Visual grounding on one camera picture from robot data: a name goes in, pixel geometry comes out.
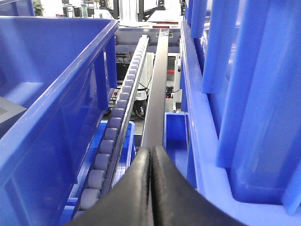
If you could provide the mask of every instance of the blue plastic bin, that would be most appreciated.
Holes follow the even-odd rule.
[[[135,133],[135,123],[130,121],[128,124],[125,141],[123,143],[120,160],[116,167],[116,174],[113,183],[114,185],[116,185],[118,181],[122,178],[126,170],[129,168],[132,159],[134,159],[135,157],[134,133]]]
[[[165,113],[164,148],[184,177],[187,176],[188,134],[186,113]]]
[[[0,17],[0,225],[55,225],[116,87],[117,21]]]
[[[200,40],[189,20],[181,28],[187,179],[247,225],[301,224],[300,9],[297,0],[214,1],[203,74]]]
[[[0,16],[34,16],[32,0],[0,0]]]

